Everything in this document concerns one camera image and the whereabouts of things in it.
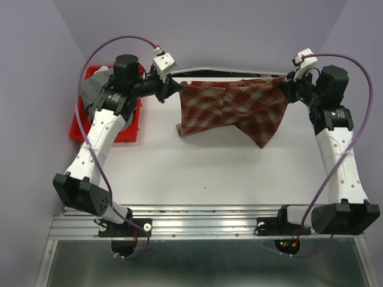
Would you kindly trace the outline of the red plaid skirt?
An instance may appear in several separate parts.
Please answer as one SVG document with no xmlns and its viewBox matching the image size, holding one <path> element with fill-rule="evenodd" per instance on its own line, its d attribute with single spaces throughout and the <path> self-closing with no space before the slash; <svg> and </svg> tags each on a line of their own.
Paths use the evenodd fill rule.
<svg viewBox="0 0 383 287">
<path fill-rule="evenodd" d="M 284 77 L 239 81 L 183 81 L 180 91 L 181 137 L 235 126 L 259 148 L 278 130 L 288 101 L 280 87 Z"/>
</svg>

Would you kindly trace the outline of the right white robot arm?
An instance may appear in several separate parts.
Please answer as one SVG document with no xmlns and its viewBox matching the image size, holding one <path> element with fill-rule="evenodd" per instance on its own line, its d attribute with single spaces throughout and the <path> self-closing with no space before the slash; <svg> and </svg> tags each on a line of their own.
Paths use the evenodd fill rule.
<svg viewBox="0 0 383 287">
<path fill-rule="evenodd" d="M 316 82 L 309 71 L 288 73 L 281 90 L 290 103 L 308 107 L 326 179 L 320 191 L 328 190 L 326 204 L 286 205 L 275 219 L 282 233 L 297 225 L 317 234 L 359 235 L 380 216 L 362 187 L 351 143 L 356 139 L 349 109 L 342 105 L 349 82 L 346 70 L 329 65 L 322 68 Z"/>
</svg>

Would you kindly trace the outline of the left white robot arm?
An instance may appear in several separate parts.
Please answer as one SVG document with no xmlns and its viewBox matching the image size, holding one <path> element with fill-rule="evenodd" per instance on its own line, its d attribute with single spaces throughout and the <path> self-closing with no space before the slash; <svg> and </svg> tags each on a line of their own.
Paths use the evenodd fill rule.
<svg viewBox="0 0 383 287">
<path fill-rule="evenodd" d="M 143 76 L 138 58 L 119 55 L 95 101 L 91 128 L 84 137 L 79 152 L 64 174 L 56 174 L 53 186 L 62 203 L 70 208 L 98 216 L 112 222 L 119 235 L 133 229 L 132 212 L 113 201 L 110 188 L 99 186 L 105 179 L 102 170 L 109 151 L 138 105 L 138 99 L 154 95 L 161 103 L 181 86 L 171 77 L 176 66 L 174 58 L 164 51 L 153 58 L 150 74 Z"/>
</svg>

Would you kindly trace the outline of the red plastic bin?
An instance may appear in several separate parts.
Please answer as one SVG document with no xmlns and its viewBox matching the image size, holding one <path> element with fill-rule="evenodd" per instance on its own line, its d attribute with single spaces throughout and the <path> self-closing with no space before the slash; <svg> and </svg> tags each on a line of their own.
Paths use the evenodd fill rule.
<svg viewBox="0 0 383 287">
<path fill-rule="evenodd" d="M 84 76 L 84 79 L 88 79 L 91 76 L 93 76 L 94 73 L 99 72 L 102 70 L 102 68 L 112 68 L 112 66 L 90 66 L 86 69 L 86 73 Z M 137 135 L 139 131 L 139 115 L 140 115 L 140 109 L 142 106 L 141 99 L 137 100 L 137 107 L 132 113 L 132 122 L 128 124 L 128 127 L 124 130 L 122 130 L 114 140 L 115 143 L 131 143 L 131 142 L 136 142 L 137 140 Z M 89 120 L 89 113 L 84 109 L 83 101 L 82 98 L 78 99 L 78 109 L 79 109 L 79 116 L 80 116 L 80 121 L 83 125 L 85 133 L 88 133 L 90 128 L 91 128 L 91 121 Z M 80 128 L 77 123 L 77 118 L 74 117 L 71 125 L 71 130 L 69 133 L 69 137 L 76 142 L 83 143 L 84 139 L 83 136 L 80 132 Z"/>
</svg>

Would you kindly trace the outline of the grey skirt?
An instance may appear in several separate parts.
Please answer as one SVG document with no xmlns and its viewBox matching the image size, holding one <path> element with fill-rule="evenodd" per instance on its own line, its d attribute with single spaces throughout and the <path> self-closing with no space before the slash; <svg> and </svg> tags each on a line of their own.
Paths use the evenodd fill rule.
<svg viewBox="0 0 383 287">
<path fill-rule="evenodd" d="M 107 94 L 105 103 L 108 105 L 119 104 L 122 96 L 126 97 L 127 93 L 115 91 L 113 88 L 106 89 L 110 76 L 112 76 L 113 68 L 101 66 L 96 68 L 94 72 L 90 73 L 90 77 L 83 81 L 80 88 L 80 97 L 83 101 L 84 111 L 86 112 L 90 123 L 93 123 L 95 112 L 98 108 L 98 103 L 104 93 Z"/>
</svg>

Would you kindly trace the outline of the aluminium right side rail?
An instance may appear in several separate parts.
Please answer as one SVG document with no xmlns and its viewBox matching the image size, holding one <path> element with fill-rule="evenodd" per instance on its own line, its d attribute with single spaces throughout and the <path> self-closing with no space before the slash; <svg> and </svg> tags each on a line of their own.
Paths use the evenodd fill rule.
<svg viewBox="0 0 383 287">
<path fill-rule="evenodd" d="M 308 86 L 307 76 L 304 75 L 300 80 L 297 82 L 297 92 L 299 94 L 299 99 L 301 101 L 304 101 L 306 97 L 308 96 L 310 92 L 310 88 Z"/>
</svg>

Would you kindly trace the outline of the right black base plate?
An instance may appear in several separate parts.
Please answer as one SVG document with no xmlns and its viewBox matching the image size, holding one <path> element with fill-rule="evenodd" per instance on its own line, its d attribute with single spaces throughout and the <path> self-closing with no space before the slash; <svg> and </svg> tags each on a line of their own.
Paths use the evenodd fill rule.
<svg viewBox="0 0 383 287">
<path fill-rule="evenodd" d="M 257 226 L 254 234 L 258 236 L 293 236 L 311 235 L 310 229 L 303 229 L 300 225 L 280 221 L 277 217 L 257 218 Z"/>
</svg>

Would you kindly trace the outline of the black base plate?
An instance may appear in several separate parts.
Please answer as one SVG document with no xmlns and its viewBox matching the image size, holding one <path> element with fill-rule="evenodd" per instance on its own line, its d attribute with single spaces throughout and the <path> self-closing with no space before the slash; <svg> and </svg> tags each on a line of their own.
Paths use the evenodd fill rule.
<svg viewBox="0 0 383 287">
<path fill-rule="evenodd" d="M 257 226 L 254 234 L 258 236 L 293 236 L 311 235 L 310 229 L 303 229 L 300 225 L 280 221 L 277 217 L 257 218 Z"/>
<path fill-rule="evenodd" d="M 104 219 L 96 218 L 93 221 L 98 227 L 98 236 L 101 238 L 113 238 L 113 237 L 145 237 L 145 233 L 151 236 L 152 219 L 151 218 L 136 218 L 133 223 L 139 226 L 139 228 L 132 227 L 131 225 L 115 224 L 113 222 L 106 221 Z"/>
</svg>

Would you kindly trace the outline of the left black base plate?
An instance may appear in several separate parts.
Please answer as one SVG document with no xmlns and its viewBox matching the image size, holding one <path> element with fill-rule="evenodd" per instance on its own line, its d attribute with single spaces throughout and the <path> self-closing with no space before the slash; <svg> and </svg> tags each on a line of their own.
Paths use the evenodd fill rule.
<svg viewBox="0 0 383 287">
<path fill-rule="evenodd" d="M 93 221 L 98 227 L 98 236 L 101 238 L 113 238 L 113 237 L 145 237 L 145 233 L 151 236 L 152 219 L 151 218 L 136 218 L 133 223 L 139 226 L 139 228 L 132 227 L 131 225 L 115 224 L 113 222 L 106 221 L 104 219 L 96 218 Z"/>
</svg>

